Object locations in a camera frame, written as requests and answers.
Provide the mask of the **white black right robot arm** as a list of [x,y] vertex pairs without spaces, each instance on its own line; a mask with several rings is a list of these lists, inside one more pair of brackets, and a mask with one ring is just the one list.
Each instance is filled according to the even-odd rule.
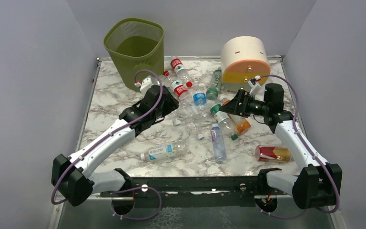
[[322,157],[298,130],[293,114],[284,109],[282,85],[268,83],[261,101],[240,89],[220,111],[241,117],[262,116],[264,123],[287,147],[300,169],[297,176],[286,175],[277,169],[260,171],[258,179],[262,191],[283,191],[293,197],[300,209],[324,211],[324,207],[332,206],[331,212],[338,210],[342,169]]

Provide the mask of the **purple label Ganten bottle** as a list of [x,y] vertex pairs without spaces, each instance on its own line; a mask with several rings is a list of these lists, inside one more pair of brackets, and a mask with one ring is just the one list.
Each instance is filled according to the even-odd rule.
[[217,123],[211,126],[212,151],[217,163],[223,163],[226,160],[226,149],[223,133]]

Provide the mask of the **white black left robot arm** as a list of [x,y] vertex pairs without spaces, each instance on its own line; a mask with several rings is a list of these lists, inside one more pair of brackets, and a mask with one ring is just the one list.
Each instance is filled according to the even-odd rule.
[[178,107],[179,102],[166,86],[152,85],[140,101],[124,109],[111,127],[86,147],[70,156],[56,156],[51,172],[52,204],[58,203],[56,192],[75,207],[91,194],[122,188],[125,176],[121,172],[95,173],[96,168],[118,148],[163,121]]

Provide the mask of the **dark green label bottle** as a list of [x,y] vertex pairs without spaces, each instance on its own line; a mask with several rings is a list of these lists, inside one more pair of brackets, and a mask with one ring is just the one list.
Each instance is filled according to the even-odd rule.
[[172,122],[172,125],[177,127],[182,124],[178,110],[170,112],[167,116]]

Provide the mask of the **large clear bottle white cap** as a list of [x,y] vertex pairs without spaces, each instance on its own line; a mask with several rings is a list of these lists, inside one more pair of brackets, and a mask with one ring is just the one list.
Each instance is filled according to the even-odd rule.
[[195,107],[188,101],[180,101],[178,113],[193,135],[200,141],[204,140],[204,134],[199,127],[198,113]]

